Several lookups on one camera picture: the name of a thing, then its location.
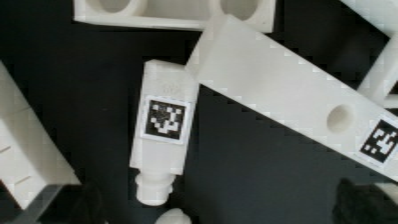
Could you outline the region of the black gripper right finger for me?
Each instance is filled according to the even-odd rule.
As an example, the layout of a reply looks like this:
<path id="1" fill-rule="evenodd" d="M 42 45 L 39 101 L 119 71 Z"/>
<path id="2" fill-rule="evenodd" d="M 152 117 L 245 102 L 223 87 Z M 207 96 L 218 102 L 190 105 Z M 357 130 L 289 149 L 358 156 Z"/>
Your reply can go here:
<path id="1" fill-rule="evenodd" d="M 398 184 L 355 184 L 342 179 L 335 189 L 332 224 L 398 224 Z"/>

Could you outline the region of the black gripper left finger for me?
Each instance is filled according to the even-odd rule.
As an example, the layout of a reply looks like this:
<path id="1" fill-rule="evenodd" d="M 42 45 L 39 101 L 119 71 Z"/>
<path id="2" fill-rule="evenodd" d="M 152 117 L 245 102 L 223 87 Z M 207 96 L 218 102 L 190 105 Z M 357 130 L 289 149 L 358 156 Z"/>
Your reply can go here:
<path id="1" fill-rule="evenodd" d="M 10 224 L 106 224 L 103 199 L 94 185 L 49 185 Z"/>

